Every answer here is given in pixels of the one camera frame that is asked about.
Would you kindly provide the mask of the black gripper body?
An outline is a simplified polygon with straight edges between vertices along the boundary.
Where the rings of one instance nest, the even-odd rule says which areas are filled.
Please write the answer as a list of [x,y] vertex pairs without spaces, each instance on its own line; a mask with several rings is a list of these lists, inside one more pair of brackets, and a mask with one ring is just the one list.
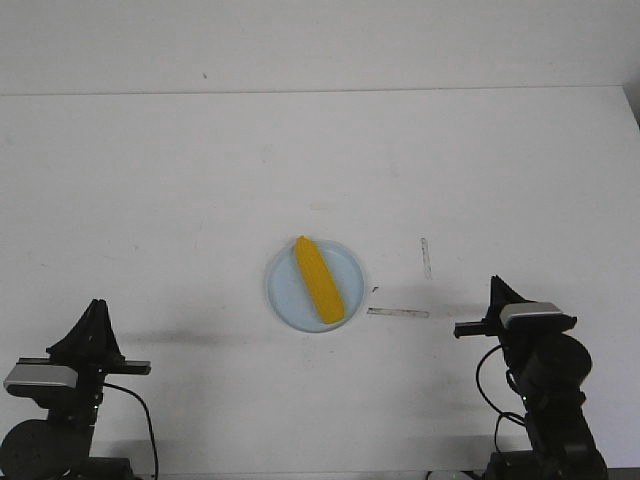
[[479,321],[456,322],[453,335],[456,339],[470,336],[499,336],[504,327],[499,318],[486,316]]
[[28,366],[66,366],[78,372],[93,369],[108,375],[149,375],[151,362],[129,360],[119,350],[46,349],[47,357],[19,357],[18,364]]

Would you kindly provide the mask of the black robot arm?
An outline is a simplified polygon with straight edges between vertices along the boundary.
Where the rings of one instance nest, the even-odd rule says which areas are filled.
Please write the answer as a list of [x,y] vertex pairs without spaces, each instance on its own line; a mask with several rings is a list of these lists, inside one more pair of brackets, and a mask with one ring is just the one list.
[[90,455],[104,390],[132,396],[143,408],[154,479],[159,458],[150,410],[136,392],[112,383],[109,375],[146,376],[148,361],[132,361],[121,353],[103,299],[90,302],[80,319],[45,358],[21,357],[3,382],[5,391],[33,400],[47,412],[14,426],[1,443],[3,479],[136,479],[126,457]]
[[582,383],[593,363],[586,347],[569,336],[577,323],[551,302],[528,300],[494,275],[485,317],[459,322],[457,338],[495,337],[506,364],[506,381],[524,412],[498,409],[526,429],[528,450],[491,454],[485,479],[605,479],[606,462],[596,446],[582,407]]

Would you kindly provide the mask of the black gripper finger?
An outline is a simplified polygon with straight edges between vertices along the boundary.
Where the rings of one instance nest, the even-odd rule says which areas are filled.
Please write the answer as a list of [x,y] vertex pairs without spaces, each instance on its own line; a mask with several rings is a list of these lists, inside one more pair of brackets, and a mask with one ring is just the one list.
[[488,323],[494,323],[500,314],[500,277],[493,275],[490,283],[490,302],[486,313],[485,320]]
[[99,301],[104,331],[104,352],[112,358],[122,358],[116,336],[112,327],[108,305],[104,299]]
[[103,351],[102,300],[93,299],[78,322],[47,348],[51,357],[96,357]]
[[522,316],[525,298],[512,289],[501,277],[494,277],[494,307],[499,320],[513,320]]

